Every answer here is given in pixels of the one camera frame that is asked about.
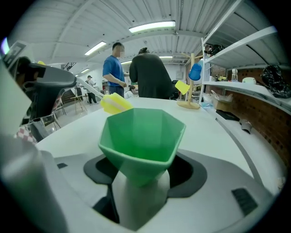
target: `gray floor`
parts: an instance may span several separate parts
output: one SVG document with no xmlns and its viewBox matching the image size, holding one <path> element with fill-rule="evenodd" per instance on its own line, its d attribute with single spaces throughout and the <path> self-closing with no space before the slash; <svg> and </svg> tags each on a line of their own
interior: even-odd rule
<svg viewBox="0 0 291 233">
<path fill-rule="evenodd" d="M 86 116 L 86 115 L 88 115 L 88 114 L 90 114 L 92 112 L 95 112 L 95 111 L 101 109 L 100 102 L 97 102 L 97 104 L 89 105 L 87 103 L 87 100 L 84 100 L 82 103 L 86 107 L 87 111 L 85 110 L 84 107 L 83 107 L 83 110 L 82 110 L 79 103 L 76 103 L 77 113 L 75 111 L 75 105 L 74 104 L 72 104 L 70 106 L 67 106 L 67 107 L 64 107 L 65 112 L 66 112 L 67 115 L 64 115 L 63 111 L 61 109 L 56 111 L 55 114 L 58 117 L 57 121 L 58 121 L 60 127 L 64 127 L 67 124 L 70 124 L 71 122 L 73 122 L 75 120 L 78 120 L 83 116 Z M 47 131 L 49 133 L 53 133 L 53 132 L 55 132 L 56 130 L 59 129 L 59 127 L 54 123 L 51 123 L 51 124 L 47 125 L 45 128 L 47 129 Z"/>
</svg>

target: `person in black jacket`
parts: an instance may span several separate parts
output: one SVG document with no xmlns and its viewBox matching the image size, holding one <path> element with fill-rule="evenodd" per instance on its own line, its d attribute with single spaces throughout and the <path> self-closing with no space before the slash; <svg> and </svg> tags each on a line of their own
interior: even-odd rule
<svg viewBox="0 0 291 233">
<path fill-rule="evenodd" d="M 129 75 L 138 82 L 139 97 L 169 99 L 172 95 L 172 81 L 162 60 L 147 48 L 132 59 Z"/>
</svg>

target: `wooden stand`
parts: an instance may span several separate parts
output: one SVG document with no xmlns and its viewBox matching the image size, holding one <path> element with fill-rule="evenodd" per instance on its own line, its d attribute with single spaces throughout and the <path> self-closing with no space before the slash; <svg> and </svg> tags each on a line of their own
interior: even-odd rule
<svg viewBox="0 0 291 233">
<path fill-rule="evenodd" d="M 191 53 L 191 67 L 194 65 L 194 63 L 195 63 L 194 53 Z M 194 85 L 193 80 L 190 79 L 190 89 L 188 92 L 188 100 L 187 101 L 177 101 L 177 104 L 179 106 L 185 107 L 185 108 L 190 108 L 190 109 L 199 109 L 200 108 L 199 104 L 191 102 L 193 85 Z"/>
</svg>

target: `green funnel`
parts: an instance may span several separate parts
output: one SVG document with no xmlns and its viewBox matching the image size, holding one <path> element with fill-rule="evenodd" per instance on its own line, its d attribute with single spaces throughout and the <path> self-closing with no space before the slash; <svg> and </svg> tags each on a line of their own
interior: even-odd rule
<svg viewBox="0 0 291 233">
<path fill-rule="evenodd" d="M 107 118 L 99 147 L 133 184 L 143 186 L 171 165 L 185 127 L 163 110 L 133 108 Z"/>
</svg>

